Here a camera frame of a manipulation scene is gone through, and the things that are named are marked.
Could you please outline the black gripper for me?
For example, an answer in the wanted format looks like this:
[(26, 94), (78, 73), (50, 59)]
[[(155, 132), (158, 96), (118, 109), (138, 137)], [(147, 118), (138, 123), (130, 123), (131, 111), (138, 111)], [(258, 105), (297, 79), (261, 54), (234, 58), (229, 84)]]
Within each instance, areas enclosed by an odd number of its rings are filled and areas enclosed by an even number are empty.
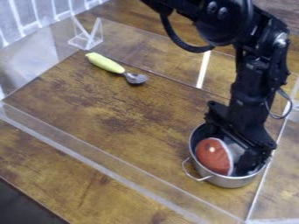
[(235, 81), (230, 92), (229, 105), (209, 101), (205, 133), (206, 137), (223, 140), (226, 131), (249, 146), (241, 148), (235, 163), (235, 175), (243, 177), (265, 167), (277, 148), (275, 140), (265, 126), (275, 92), (267, 84), (250, 81)]

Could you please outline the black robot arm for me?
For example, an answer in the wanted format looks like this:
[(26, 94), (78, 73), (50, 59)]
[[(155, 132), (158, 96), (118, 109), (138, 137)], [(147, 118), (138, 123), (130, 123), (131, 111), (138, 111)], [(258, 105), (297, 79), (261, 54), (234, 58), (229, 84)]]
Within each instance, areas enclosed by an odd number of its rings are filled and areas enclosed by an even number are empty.
[[(243, 153), (230, 162), (237, 176), (254, 173), (267, 163), (277, 143), (265, 123), (277, 95), (290, 75), (286, 56), (290, 46), (286, 23), (261, 10), (253, 0), (140, 0), (161, 15), (173, 42), (191, 53), (217, 46), (237, 50), (238, 76), (231, 85), (229, 105), (209, 102), (206, 123), (195, 132), (195, 146), (209, 139), (231, 139)], [(177, 35), (169, 17), (179, 13), (198, 29), (206, 46), (189, 45)]]

